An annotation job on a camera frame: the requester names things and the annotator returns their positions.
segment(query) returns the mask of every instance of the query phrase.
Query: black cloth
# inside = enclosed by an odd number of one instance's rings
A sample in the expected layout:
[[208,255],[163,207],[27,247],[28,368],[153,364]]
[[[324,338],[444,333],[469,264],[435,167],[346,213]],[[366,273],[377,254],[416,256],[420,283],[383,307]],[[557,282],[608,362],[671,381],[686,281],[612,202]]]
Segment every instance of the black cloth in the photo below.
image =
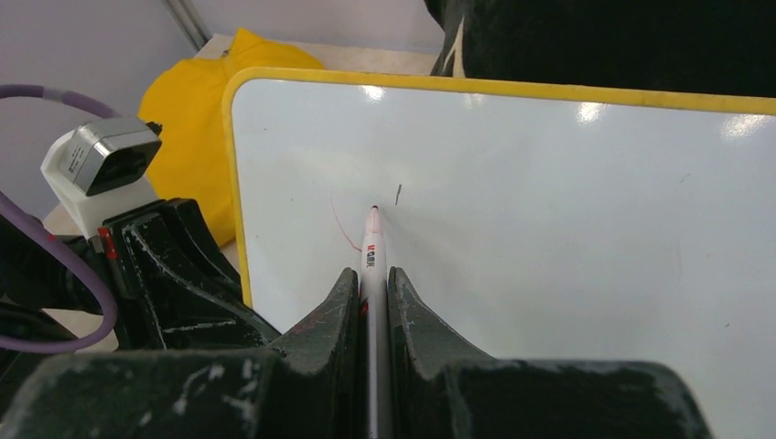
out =
[[[772,0],[426,0],[432,74],[776,97]],[[461,20],[460,53],[450,54]]]

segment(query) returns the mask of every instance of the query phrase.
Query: yellow bag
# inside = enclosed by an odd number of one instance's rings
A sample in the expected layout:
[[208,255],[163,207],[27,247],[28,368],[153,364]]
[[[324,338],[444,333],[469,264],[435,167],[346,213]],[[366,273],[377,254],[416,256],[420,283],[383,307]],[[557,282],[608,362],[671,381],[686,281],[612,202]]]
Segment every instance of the yellow bag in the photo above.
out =
[[147,173],[156,193],[196,199],[219,245],[234,239],[221,99],[232,76],[249,67],[323,69],[299,48],[240,28],[224,57],[185,59],[162,73],[145,92],[138,112],[144,121],[164,125],[162,148]]

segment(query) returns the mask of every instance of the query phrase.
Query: white marker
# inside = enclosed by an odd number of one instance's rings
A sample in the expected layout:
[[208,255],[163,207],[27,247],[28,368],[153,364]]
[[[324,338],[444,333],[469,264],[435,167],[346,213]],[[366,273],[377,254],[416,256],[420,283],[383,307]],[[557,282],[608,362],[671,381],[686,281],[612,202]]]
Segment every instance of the white marker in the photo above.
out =
[[367,429],[370,439],[391,439],[391,357],[388,339],[388,265],[377,206],[366,218],[361,247],[361,314],[366,314]]

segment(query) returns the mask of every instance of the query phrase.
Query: red line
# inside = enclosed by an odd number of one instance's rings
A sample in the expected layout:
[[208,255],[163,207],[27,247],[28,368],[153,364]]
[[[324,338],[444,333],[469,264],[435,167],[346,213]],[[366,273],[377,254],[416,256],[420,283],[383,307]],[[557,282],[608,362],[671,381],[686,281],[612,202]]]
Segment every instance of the red line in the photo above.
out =
[[345,233],[345,229],[342,228],[342,223],[340,222],[340,217],[337,216],[337,210],[334,209],[334,199],[329,196],[329,202],[331,203],[331,211],[334,212],[334,219],[337,220],[337,225],[339,226],[339,230],[342,231],[342,236],[345,237],[346,240],[350,243],[350,246],[355,249],[357,252],[361,253],[361,249],[359,247],[356,247],[356,244],[353,243],[353,241],[350,240],[348,237],[348,234]]

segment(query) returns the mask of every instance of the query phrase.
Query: yellow border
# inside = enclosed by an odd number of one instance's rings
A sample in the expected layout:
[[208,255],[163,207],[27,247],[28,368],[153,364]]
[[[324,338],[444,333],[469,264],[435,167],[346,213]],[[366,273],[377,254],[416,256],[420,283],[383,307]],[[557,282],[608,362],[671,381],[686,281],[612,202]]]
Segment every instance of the yellow border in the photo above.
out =
[[240,189],[237,187],[237,164],[232,132],[232,101],[240,87],[249,80],[297,80],[352,85],[374,85],[403,89],[455,91],[465,93],[519,96],[524,98],[553,99],[561,101],[603,102],[622,105],[674,108],[702,112],[745,112],[776,115],[776,99],[719,96],[713,94],[677,93],[669,91],[640,91],[583,87],[577,85],[537,84],[507,82],[501,80],[467,80],[423,76],[384,75],[333,70],[301,70],[256,67],[238,72],[226,86],[223,98],[224,133],[226,134],[229,170],[232,180],[237,252],[240,257],[242,299],[253,305],[251,281],[248,278],[248,257],[245,252],[243,210],[240,206]]

